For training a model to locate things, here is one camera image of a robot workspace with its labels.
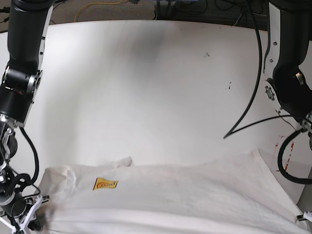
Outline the white T-shirt with yellow logo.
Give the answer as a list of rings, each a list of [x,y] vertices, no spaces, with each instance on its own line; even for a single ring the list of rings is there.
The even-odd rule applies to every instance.
[[[300,210],[258,150],[207,163],[45,170],[52,206],[44,234],[308,234]]]

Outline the red tape rectangle marking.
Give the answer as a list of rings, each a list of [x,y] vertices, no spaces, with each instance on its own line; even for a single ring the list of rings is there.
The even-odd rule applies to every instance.
[[[278,152],[279,149],[282,145],[282,143],[284,142],[284,140],[286,139],[286,137],[284,135],[278,135],[277,137],[277,142],[275,144],[275,148],[274,148],[274,158],[275,158],[275,166],[274,166],[274,172],[280,172],[280,170],[278,169],[277,166],[277,158],[278,158]],[[292,152],[293,152],[293,147],[294,147],[294,140],[292,140],[285,148],[284,154],[283,154],[283,166],[284,166],[284,170],[287,171],[288,169],[288,165],[292,156]]]

